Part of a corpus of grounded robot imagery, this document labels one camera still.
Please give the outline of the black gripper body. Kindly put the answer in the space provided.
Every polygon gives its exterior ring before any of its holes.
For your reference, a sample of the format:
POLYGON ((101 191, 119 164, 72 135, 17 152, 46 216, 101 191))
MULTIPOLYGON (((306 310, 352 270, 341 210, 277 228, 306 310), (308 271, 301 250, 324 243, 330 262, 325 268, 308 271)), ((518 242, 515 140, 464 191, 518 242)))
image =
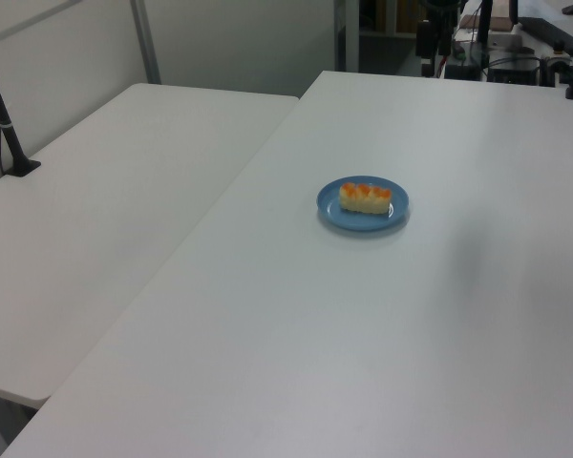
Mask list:
POLYGON ((457 0, 428 0, 427 19, 441 31, 453 31, 457 22, 457 0))

